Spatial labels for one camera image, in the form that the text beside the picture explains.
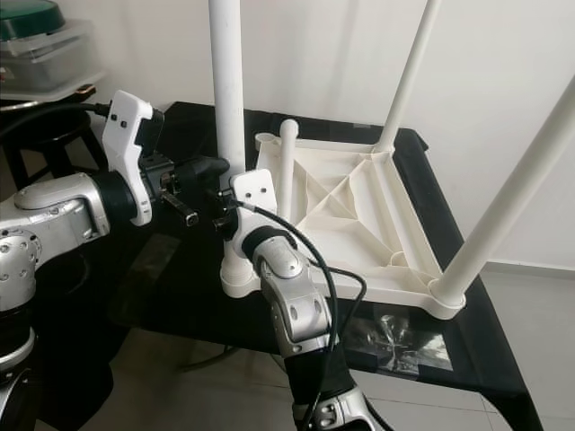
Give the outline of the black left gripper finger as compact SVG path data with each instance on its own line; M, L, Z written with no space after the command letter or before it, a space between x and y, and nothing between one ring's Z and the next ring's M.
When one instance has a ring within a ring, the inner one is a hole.
M222 157L196 155L184 162L184 176L199 183L218 183L230 167L230 162Z

